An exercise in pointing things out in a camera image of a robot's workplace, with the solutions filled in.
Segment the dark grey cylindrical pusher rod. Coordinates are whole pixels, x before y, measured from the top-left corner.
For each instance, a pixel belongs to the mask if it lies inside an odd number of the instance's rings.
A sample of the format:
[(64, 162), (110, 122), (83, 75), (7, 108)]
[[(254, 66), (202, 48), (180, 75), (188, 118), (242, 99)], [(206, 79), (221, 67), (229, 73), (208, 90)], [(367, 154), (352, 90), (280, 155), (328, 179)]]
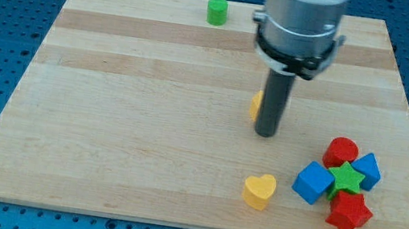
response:
[(260, 136), (269, 138), (276, 135), (295, 78), (272, 69), (269, 71), (255, 123), (255, 131)]

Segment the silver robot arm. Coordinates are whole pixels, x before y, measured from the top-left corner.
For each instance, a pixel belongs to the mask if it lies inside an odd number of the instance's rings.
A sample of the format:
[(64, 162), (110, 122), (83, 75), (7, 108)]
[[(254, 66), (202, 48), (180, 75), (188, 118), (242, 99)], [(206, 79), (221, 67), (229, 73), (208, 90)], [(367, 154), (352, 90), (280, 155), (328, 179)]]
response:
[(265, 0), (254, 11), (255, 49), (268, 65), (255, 131), (276, 135), (297, 77), (312, 80), (334, 61), (345, 36), (338, 27), (350, 0)]

